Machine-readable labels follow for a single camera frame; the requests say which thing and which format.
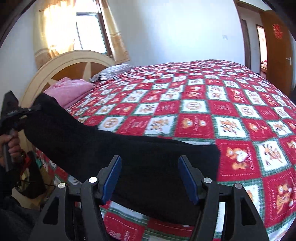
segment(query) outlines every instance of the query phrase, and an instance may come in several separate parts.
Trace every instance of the beige curtain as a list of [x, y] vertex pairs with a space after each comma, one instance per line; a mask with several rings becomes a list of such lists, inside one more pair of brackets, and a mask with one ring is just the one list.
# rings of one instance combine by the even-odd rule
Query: beige curtain
[[117, 25], [115, 23], [114, 17], [112, 15], [112, 12], [110, 10], [107, 0], [99, 0], [99, 3], [100, 3], [111, 51], [116, 64], [121, 64], [126, 61], [129, 61], [130, 58], [129, 58], [128, 52], [126, 51], [126, 48], [121, 38], [121, 34], [118, 31]]
[[38, 69], [74, 49], [75, 0], [38, 0], [35, 5], [34, 52]]

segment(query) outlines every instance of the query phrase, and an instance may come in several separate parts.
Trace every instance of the wooden headboard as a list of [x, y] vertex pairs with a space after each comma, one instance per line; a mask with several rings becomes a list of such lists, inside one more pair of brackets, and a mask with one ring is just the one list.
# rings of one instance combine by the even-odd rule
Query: wooden headboard
[[[89, 80], [115, 62], [100, 53], [89, 50], [76, 50], [61, 54], [42, 66], [28, 85], [20, 100], [21, 107], [30, 107], [35, 98], [48, 87], [64, 77]], [[21, 147], [26, 152], [32, 150], [32, 144], [20, 133]]]

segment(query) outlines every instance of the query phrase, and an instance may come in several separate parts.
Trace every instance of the hand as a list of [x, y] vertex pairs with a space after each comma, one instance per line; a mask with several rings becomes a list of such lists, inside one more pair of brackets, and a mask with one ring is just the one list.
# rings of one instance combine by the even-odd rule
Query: hand
[[2, 153], [2, 145], [8, 143], [9, 153], [12, 158], [16, 158], [20, 156], [21, 148], [20, 148], [20, 139], [18, 137], [18, 132], [14, 131], [11, 135], [2, 135], [0, 136], [0, 165], [5, 167], [3, 153]]

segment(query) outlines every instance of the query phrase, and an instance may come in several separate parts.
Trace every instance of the door handle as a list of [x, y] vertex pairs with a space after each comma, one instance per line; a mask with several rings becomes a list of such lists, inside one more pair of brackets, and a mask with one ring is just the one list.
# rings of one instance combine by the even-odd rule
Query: door handle
[[290, 61], [290, 65], [292, 65], [292, 58], [286, 58], [286, 60], [289, 60]]

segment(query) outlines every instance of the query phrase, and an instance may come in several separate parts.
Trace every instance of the brown door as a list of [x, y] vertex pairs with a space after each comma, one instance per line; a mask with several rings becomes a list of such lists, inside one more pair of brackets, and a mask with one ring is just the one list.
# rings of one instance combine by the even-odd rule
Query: brown door
[[289, 30], [273, 10], [260, 13], [267, 45], [266, 79], [289, 96], [292, 90], [292, 47]]
[[244, 58], [245, 58], [245, 66], [251, 69], [251, 47], [250, 47], [250, 37], [247, 26], [247, 21], [241, 19], [242, 22], [242, 34], [244, 37]]

